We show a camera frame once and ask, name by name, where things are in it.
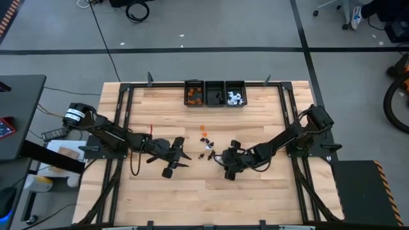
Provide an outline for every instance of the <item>sneaker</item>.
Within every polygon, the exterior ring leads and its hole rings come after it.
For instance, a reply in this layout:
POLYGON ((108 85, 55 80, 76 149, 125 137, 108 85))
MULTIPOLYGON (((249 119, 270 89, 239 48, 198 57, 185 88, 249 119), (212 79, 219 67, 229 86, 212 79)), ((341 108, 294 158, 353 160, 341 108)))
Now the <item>sneaker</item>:
POLYGON ((351 26, 352 29, 357 29, 358 25, 362 19, 362 15, 360 14, 361 6, 354 7, 351 19, 351 26))

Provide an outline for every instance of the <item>wooden tabletop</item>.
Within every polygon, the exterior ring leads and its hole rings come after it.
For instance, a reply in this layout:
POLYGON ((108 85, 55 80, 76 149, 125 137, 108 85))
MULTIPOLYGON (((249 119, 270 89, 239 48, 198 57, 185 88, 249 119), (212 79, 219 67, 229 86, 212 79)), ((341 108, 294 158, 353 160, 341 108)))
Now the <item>wooden tabletop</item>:
MULTIPOLYGON (((102 91, 98 113, 110 120, 115 115, 119 86, 119 83, 105 83, 102 91)), ((293 88, 298 110, 313 104, 307 81, 294 81, 293 88)), ((266 220, 267 224, 302 223, 291 160, 284 148, 273 157, 268 171, 245 170, 236 175, 235 181, 225 180, 223 167, 207 160, 210 151, 200 142, 201 125, 209 140, 215 143, 217 154, 227 149, 233 139, 249 148, 269 141, 284 130, 277 88, 248 87, 246 90, 248 105, 243 108, 188 108, 183 104, 183 88, 137 88, 134 91, 129 127, 134 132, 149 133, 152 124, 153 138, 161 137, 170 142, 183 136, 184 152, 192 160, 181 159, 181 163, 190 167, 177 168, 171 179, 165 179, 161 174, 167 162, 157 160, 147 164, 149 156, 142 155, 141 172, 133 176, 128 157, 121 174, 116 226, 145 226, 149 220, 156 226, 256 225, 259 220, 266 220), (201 153, 206 155, 198 159, 201 153)), ((134 170, 138 155, 134 153, 134 170)), ((329 164, 320 158, 310 158, 309 163, 317 194, 335 216, 343 219, 329 164)), ((84 173, 73 222, 80 221, 100 195, 104 169, 105 160, 97 160, 84 173)), ((311 204, 305 191, 304 194, 312 220, 311 204)), ((105 221, 110 203, 109 197, 105 221)))

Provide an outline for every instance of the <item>chair wheel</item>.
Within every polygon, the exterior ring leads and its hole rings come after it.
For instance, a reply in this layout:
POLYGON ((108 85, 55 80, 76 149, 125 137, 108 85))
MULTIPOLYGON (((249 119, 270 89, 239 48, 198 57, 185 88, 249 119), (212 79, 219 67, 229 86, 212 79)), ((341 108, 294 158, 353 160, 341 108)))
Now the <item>chair wheel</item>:
POLYGON ((27 225, 31 225, 34 224, 35 222, 37 222, 38 217, 36 215, 31 215, 30 218, 26 221, 27 225))

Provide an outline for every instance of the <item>gray floor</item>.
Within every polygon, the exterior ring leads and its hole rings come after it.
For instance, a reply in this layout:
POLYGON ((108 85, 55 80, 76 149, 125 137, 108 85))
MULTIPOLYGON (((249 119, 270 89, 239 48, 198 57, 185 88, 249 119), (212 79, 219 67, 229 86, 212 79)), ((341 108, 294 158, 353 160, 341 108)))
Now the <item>gray floor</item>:
MULTIPOLYGON (((0 49, 104 49, 91 9, 80 9, 75 2, 25 0, 0 49)), ((342 12, 335 10, 336 6, 320 10, 319 16, 313 17, 317 0, 296 2, 310 47, 395 46, 384 32, 370 28, 366 22, 358 31, 341 30, 344 19, 342 12)), ((125 13, 111 8, 108 1, 94 6, 108 48, 301 47, 288 0, 155 0, 148 4, 151 15, 142 24, 130 23, 125 13)), ((371 22, 382 26, 376 17, 371 22)), ((383 96, 391 83, 384 73, 400 55, 338 52, 311 56, 326 108, 336 123, 334 138, 344 146, 339 158, 379 160, 408 225, 409 199, 405 197, 409 189, 405 178, 409 173, 408 136, 391 127, 382 111, 383 96)), ((264 80, 269 74, 271 80, 310 80, 302 52, 113 54, 112 58, 123 81, 145 81, 147 71, 156 81, 264 80)), ((83 93, 99 93, 104 82, 116 81, 107 54, 3 55, 0 70, 2 75, 45 74, 46 86, 83 93)), ((70 102, 97 106, 98 101, 97 96, 45 89, 40 103, 54 113, 63 114, 70 102)), ((31 130, 40 134, 60 126, 60 119, 37 112, 31 130)), ((69 139, 78 138, 76 132, 69 136, 69 139)), ((27 139, 42 143, 31 134, 27 139)), ((53 192, 39 195, 35 213, 40 218, 46 217, 74 203, 76 198, 77 189, 67 188, 60 181, 53 192)), ((19 221, 22 205, 12 229, 25 226, 19 221)), ((67 226, 72 215, 71 207, 33 229, 67 226)))

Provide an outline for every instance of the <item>black bin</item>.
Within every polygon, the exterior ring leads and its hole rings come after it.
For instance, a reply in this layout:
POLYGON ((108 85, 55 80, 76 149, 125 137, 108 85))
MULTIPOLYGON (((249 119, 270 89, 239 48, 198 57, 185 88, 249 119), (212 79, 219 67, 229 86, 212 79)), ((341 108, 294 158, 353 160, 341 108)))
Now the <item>black bin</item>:
POLYGON ((206 105, 223 107, 226 104, 224 81, 206 81, 206 105))
POLYGON ((205 99, 205 82, 203 80, 185 81, 185 105, 187 107, 202 107, 206 102, 205 99), (193 89, 193 95, 189 96, 191 89, 193 89), (194 104, 189 104, 189 100, 195 101, 194 104))
POLYGON ((243 80, 226 81, 225 89, 227 107, 243 107, 244 105, 247 105, 247 94, 245 92, 245 83, 243 80), (237 103, 237 105, 229 105, 228 104, 228 100, 230 99, 229 92, 233 92, 234 95, 239 93, 243 98, 243 104, 239 105, 237 103))

